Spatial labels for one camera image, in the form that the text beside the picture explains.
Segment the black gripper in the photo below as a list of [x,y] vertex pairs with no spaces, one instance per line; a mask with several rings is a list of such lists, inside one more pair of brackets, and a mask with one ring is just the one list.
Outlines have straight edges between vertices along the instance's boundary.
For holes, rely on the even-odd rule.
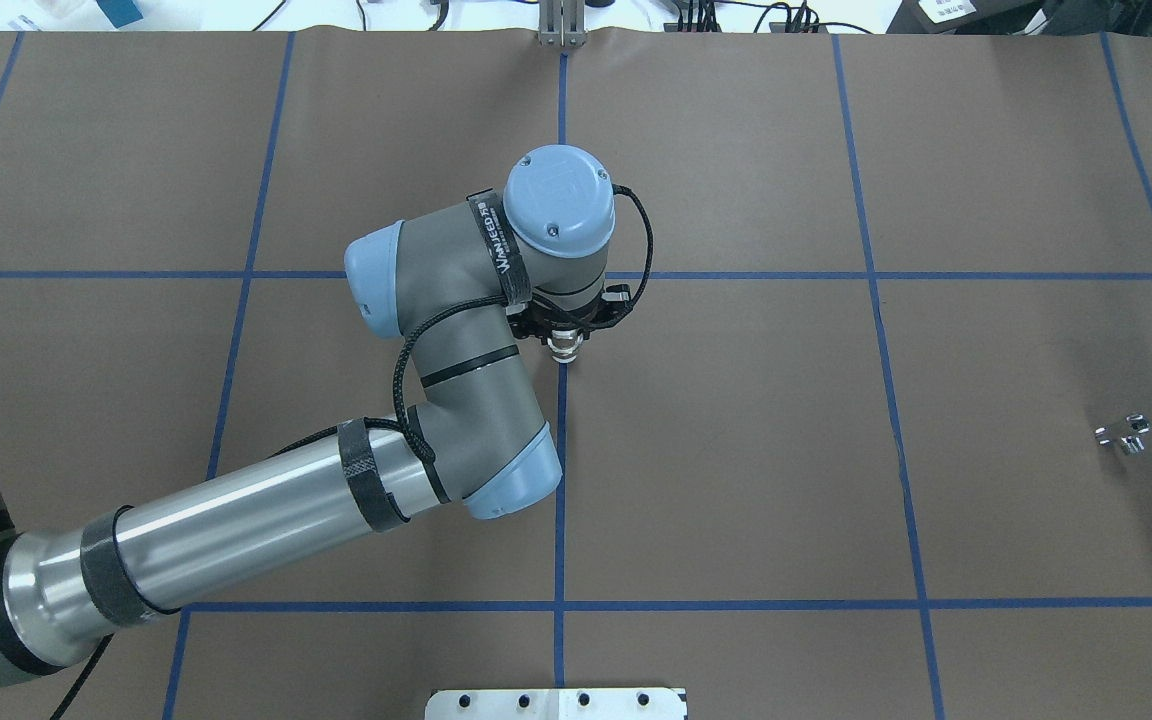
[[607,302],[602,291],[594,295],[584,305],[571,305],[575,296],[556,295],[535,290],[522,300],[508,300],[508,325],[511,336],[518,342],[526,340],[548,340],[556,331],[581,331],[589,334],[588,325],[594,324],[607,314]]

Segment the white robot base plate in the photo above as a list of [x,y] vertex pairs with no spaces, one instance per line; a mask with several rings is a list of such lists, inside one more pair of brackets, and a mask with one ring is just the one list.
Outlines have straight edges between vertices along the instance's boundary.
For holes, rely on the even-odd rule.
[[684,689],[577,687],[448,689],[426,702],[425,719],[689,719]]

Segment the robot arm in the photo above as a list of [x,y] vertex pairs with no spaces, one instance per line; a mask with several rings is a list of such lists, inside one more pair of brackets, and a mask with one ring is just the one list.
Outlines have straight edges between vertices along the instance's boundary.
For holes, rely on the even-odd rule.
[[353,241],[353,301],[376,336],[403,342],[391,416],[68,532],[20,532],[0,492],[0,687],[435,506],[495,520],[550,497],[561,460],[518,342],[567,363],[632,310],[626,287],[605,286],[626,196],[602,161],[559,143],[526,152],[503,190]]

